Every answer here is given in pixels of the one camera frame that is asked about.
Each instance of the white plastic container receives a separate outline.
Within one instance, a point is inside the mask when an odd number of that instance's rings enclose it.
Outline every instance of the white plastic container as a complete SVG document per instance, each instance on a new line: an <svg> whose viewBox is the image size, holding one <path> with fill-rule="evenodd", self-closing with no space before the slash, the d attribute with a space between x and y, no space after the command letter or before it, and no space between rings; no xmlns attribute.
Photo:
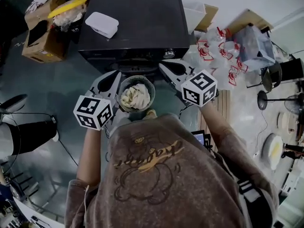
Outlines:
<svg viewBox="0 0 304 228"><path fill-rule="evenodd" d="M205 4L196 1L186 1L183 2L183 6L188 27L188 33L190 35L206 15Z"/></svg>
<svg viewBox="0 0 304 228"><path fill-rule="evenodd" d="M85 22L95 32L109 39L117 32L119 24L118 20L98 12L92 13Z"/></svg>

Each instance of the white box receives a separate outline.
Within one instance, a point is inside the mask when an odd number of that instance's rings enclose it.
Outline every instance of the white box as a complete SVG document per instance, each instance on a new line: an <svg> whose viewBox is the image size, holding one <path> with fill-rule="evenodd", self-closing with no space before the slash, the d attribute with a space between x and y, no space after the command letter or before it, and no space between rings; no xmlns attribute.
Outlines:
<svg viewBox="0 0 304 228"><path fill-rule="evenodd" d="M73 111L80 126L101 130L113 116L110 100L81 95Z"/></svg>
<svg viewBox="0 0 304 228"><path fill-rule="evenodd" d="M205 4L197 1L183 1L189 35L206 15Z"/></svg>
<svg viewBox="0 0 304 228"><path fill-rule="evenodd" d="M217 80L206 70L181 84L182 98L199 107L212 100L217 92Z"/></svg>
<svg viewBox="0 0 304 228"><path fill-rule="evenodd" d="M117 32L119 24L118 20L98 12L92 13L85 22L95 32L109 39Z"/></svg>

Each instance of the white table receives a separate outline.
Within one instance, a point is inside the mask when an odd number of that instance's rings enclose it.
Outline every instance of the white table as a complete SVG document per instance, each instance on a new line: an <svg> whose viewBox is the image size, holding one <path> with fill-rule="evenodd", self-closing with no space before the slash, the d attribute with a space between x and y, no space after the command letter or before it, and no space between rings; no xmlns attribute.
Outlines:
<svg viewBox="0 0 304 228"><path fill-rule="evenodd" d="M21 210L22 214L31 221L32 216L36 216L38 219L42 220L43 222L49 224L51 228L65 228L65 226L55 220L52 220L43 214L38 213L37 211L33 210L32 208L26 206L25 204L21 203L18 199L14 198L18 208Z"/></svg>

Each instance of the bowl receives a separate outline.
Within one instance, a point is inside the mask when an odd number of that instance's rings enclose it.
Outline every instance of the bowl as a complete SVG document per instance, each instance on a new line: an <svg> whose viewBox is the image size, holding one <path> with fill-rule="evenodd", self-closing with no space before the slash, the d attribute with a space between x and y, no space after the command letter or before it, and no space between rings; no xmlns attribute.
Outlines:
<svg viewBox="0 0 304 228"><path fill-rule="evenodd" d="M121 97L123 92L132 87L135 86L137 84L143 84L146 86L146 88L148 89L149 95L150 95L150 102L147 104L147 106L143 109L135 109L133 107L126 107L121 103ZM117 95L117 102L118 104L126 111L129 113L137 113L137 112L143 112L145 110L147 110L153 103L155 98L155 87L154 85L144 76L139 76L139 75L135 75L135 76L131 76L127 79L125 79L121 84L120 84L120 88L119 88L119 92Z"/></svg>

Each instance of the yellow object on plate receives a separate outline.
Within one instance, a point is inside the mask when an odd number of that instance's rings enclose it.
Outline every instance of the yellow object on plate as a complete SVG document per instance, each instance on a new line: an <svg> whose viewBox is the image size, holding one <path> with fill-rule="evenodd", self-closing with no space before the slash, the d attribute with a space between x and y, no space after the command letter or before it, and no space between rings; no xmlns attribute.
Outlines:
<svg viewBox="0 0 304 228"><path fill-rule="evenodd" d="M60 5L58 8L56 8L55 10L53 10L52 12L50 12L50 14L48 15L48 18L52 18L58 14L61 14L63 12L66 12L68 10L71 10L81 4L84 4L86 1L88 0L71 0L71 1L67 1L66 3Z"/></svg>
<svg viewBox="0 0 304 228"><path fill-rule="evenodd" d="M276 169L281 159L283 145L282 138L274 133L270 134L264 142L262 160L272 170Z"/></svg>

